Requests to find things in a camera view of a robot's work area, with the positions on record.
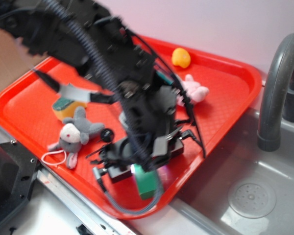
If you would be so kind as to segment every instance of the sponge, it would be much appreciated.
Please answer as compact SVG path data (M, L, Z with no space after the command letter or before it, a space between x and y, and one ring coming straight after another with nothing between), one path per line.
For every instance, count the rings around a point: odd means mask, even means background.
M53 105L52 110L56 117L62 121L66 117L73 118L74 111L78 106L87 107L86 103L60 97Z
M135 179L138 193L141 199L146 200L153 197L156 191L156 172L144 172L140 165L134 164Z

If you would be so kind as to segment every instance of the black cable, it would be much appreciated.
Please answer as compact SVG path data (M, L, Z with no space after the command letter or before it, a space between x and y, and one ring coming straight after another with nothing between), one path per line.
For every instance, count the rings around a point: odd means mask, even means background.
M9 17L9 16L13 16L17 13L20 13L20 12L27 12L27 11L37 11L37 8L36 7L22 7L22 8L18 8L18 9L15 9L15 10L12 10L12 11L9 11L7 13L4 13L2 15L0 15L0 21L1 20L4 20L5 18Z
M200 131L199 131L199 126L198 126L198 123L196 121L196 118L195 118L195 115L194 115L194 111L193 111L193 108L192 108L192 104L190 103L190 99L186 96L186 91L184 90L180 80L177 78L177 76L175 75L175 73L173 72L173 70L167 65L167 63L152 49L151 46L149 46L149 44L144 40L142 39L139 35L135 34L133 31L129 30L129 29L126 29L130 34L132 34L133 36L135 36L136 38L138 38L146 47L148 47L148 49L150 50L150 52L152 53L152 55L156 56L156 58L158 58L164 65L165 67L170 71L170 74L169 76L174 80L175 82L175 85L177 86L177 88L181 91L181 94L183 95L183 102L185 104L185 107L187 109L187 113L189 115L189 118L191 119L191 121L193 122L192 125L195 126L196 128L196 132L198 134L198 139L201 143L201 149L202 149L202 154L203 154L203 158L205 159L206 158L206 149L205 149L205 146L204 146L204 143L203 143L203 140L202 140L202 137L201 137L201 134L200 134Z
M131 124L134 123L134 121L131 119L131 115L129 112L129 108L126 102L123 101L122 96L120 94L120 91L118 89L118 86L116 84L116 81L113 79L113 75L111 71L113 70L111 67L109 67L101 54L99 53L94 41L92 38L83 30L81 25L79 25L76 21L74 21L72 18L70 18L69 13L66 11L66 9L57 1L55 0L43 0L47 4L47 6L54 12L54 14L63 21L66 26L71 30L72 34L75 35L76 39L79 41L79 43L84 47L86 53L90 57L91 61L94 63L95 67L100 70L101 78L103 79L104 83L106 84L107 88L115 93L116 98L120 101L124 114L126 116L127 122L128 122L128 136L131 138L131 144L134 145L137 152L139 153L139 156L141 157L141 161L143 163L147 162L150 158L150 155L147 153L147 151L143 148L142 143L139 139L135 137L131 137L131 135L137 134L135 130L131 129ZM149 166L150 170L155 171L156 175L156 191L153 200L150 202L149 205L147 205L145 208L139 210L139 211L132 211L128 209L122 208L110 195L108 191L104 192L106 196L109 198L109 201L111 204L117 208L118 210L128 213L128 214L142 214L147 211L149 211L151 208L153 208L160 200L162 194L163 194L163 187L161 184L161 180L159 177L159 174L157 170L155 169L154 165Z

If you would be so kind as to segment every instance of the stuffed toy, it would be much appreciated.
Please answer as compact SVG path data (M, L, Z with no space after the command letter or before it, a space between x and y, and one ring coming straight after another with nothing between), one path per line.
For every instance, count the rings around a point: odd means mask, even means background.
M203 87L199 82L194 81L192 75L187 74L185 76L185 81L181 80L181 84L187 92L187 96L191 99L193 105L201 102L204 98L209 94L209 89L207 87ZM177 104L179 106L184 106L183 97L177 96Z
M63 128L60 131L60 138L57 143L48 146L48 153L42 157L42 162L48 165L59 165L66 162L67 168L73 169L77 164L77 154L83 145L86 145L89 140L100 135L104 129L103 123L91 123L86 118L84 107L78 106L75 109L74 117L66 117L63 119ZM50 164L44 158L48 154L56 154L64 152L65 158L60 163Z

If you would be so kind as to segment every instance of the gray stuffed mouse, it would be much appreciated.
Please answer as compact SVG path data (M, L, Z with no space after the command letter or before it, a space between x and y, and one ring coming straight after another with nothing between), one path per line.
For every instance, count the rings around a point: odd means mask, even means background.
M75 109L74 117L63 119L63 128L60 131L59 142L48 146L48 151L63 149L68 152L67 168L73 169L77 164L77 153L89 140L100 135L104 129L103 123L92 123L86 118L84 107Z

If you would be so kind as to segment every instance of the white wall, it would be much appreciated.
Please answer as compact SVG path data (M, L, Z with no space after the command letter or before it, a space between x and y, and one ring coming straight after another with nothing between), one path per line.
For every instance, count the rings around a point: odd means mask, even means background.
M294 0L99 0L132 30L255 66L294 32Z

